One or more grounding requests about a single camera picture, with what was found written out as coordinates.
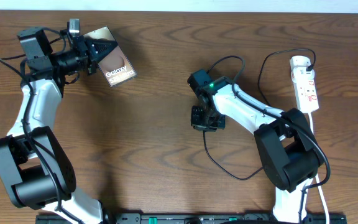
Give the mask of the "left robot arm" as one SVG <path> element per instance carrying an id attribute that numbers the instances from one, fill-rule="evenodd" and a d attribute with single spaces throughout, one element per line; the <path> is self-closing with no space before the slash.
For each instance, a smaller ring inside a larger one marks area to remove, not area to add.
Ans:
<path id="1" fill-rule="evenodd" d="M 115 223 L 103 204 L 76 186 L 74 168 L 53 133 L 67 77 L 93 74 L 116 47 L 111 34 L 80 34 L 72 23 L 57 33 L 63 48 L 54 52 L 45 27 L 22 30 L 24 53 L 16 73 L 23 100 L 18 117 L 0 138 L 0 178 L 11 203 L 53 212 L 70 223 Z"/>

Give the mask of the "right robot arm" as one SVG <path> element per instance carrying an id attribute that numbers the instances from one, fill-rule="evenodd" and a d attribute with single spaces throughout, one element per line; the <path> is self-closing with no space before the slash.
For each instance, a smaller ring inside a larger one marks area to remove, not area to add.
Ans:
<path id="1" fill-rule="evenodd" d="M 328 165 L 303 113 L 267 106 L 229 78 L 213 80 L 205 70 L 192 73 L 187 83 L 200 102 L 191 109 L 193 128 L 203 133 L 224 129 L 230 117 L 252 133 L 262 168 L 276 187 L 275 219 L 302 223 L 312 179 L 320 166 Z"/>

